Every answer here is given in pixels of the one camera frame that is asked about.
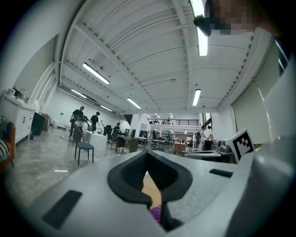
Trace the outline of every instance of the white ceiling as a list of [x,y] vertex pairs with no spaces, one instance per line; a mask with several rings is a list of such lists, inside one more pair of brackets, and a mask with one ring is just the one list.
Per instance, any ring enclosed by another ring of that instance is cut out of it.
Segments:
[[[94,2],[74,20],[64,47],[60,86],[117,114],[139,112],[128,97],[142,107],[141,113],[217,108],[247,59],[253,32],[212,34],[208,55],[200,57],[188,0]],[[92,76],[82,67],[84,62],[110,84]],[[195,89],[201,89],[197,107],[192,106]]]

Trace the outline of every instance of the purple object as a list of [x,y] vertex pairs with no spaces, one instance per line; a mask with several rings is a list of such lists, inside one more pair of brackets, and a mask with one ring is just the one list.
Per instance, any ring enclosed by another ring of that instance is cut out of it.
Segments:
[[150,210],[151,215],[154,217],[154,219],[160,223],[160,218],[161,218],[161,205],[158,205],[156,207],[153,207]]

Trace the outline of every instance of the black railing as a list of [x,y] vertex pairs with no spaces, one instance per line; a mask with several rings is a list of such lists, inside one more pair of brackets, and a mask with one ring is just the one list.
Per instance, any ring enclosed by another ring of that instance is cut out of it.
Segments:
[[198,119],[148,119],[150,124],[160,124],[160,125],[193,125],[198,126]]

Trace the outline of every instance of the houndstooth cloth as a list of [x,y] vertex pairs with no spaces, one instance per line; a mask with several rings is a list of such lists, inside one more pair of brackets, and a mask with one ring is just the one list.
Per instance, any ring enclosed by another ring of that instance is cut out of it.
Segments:
[[8,147],[5,142],[0,138],[0,163],[9,157]]

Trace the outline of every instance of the gray tile floor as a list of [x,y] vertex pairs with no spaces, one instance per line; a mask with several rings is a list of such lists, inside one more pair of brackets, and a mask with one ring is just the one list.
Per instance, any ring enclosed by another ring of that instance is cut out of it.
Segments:
[[[110,147],[107,145],[105,152],[95,152],[94,162],[116,157],[118,154]],[[87,160],[87,152],[82,150],[78,167],[74,159],[74,148],[75,144],[68,139],[68,132],[51,127],[48,132],[43,131],[40,136],[35,136],[34,140],[21,141],[16,147],[14,168],[6,173],[8,192],[22,205],[29,207],[49,187],[92,163],[91,155],[90,160]],[[146,150],[151,150],[151,146],[147,145]],[[187,147],[186,151],[192,151],[192,148]],[[173,146],[165,146],[165,152],[173,153]]]

